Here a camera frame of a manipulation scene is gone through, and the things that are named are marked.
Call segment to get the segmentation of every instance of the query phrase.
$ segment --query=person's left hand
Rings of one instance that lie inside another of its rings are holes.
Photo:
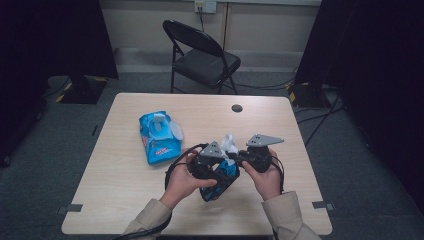
[[[188,157],[183,157],[179,163],[190,163],[197,154],[198,152],[193,150],[188,154]],[[172,171],[168,187],[159,201],[172,210],[181,200],[190,196],[197,188],[212,187],[216,183],[215,179],[197,179],[193,177],[187,170],[187,165],[180,164]]]

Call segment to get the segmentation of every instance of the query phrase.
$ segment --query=chair backrest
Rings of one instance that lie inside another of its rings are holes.
[[[216,57],[224,56],[221,46],[211,36],[196,28],[174,20],[165,20],[163,22],[163,29],[174,45],[178,46],[176,43],[178,41]]]

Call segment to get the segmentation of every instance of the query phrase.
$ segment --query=person's right hand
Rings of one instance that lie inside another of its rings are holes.
[[[171,210],[197,188],[212,187],[217,183],[215,179],[197,179],[187,170],[187,163],[193,161],[197,154],[198,152],[193,150],[187,156],[184,156],[178,162],[183,164],[176,166],[171,173],[165,193],[159,199],[160,202]]]
[[[275,153],[272,149],[269,149],[269,152],[273,156],[272,161],[278,165],[277,153]],[[264,201],[281,195],[280,173],[274,165],[271,164],[268,171],[259,173],[248,162],[243,161],[242,164],[243,168],[253,179],[256,190],[258,190]]]

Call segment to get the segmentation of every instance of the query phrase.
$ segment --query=black folding chair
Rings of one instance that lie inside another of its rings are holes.
[[[238,94],[231,75],[240,67],[239,57],[223,51],[221,46],[206,33],[180,22],[165,20],[163,29],[174,44],[171,93],[174,92],[174,88],[184,93],[174,86],[174,76],[177,72],[209,88],[219,88],[218,93],[221,93],[222,86],[226,86]],[[184,54],[177,42],[192,49]],[[227,79],[231,86],[224,85]]]

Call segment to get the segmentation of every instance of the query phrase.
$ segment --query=blue plastic bag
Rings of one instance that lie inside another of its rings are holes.
[[[147,162],[156,164],[180,156],[181,128],[165,111],[140,117],[140,134],[146,149]]]

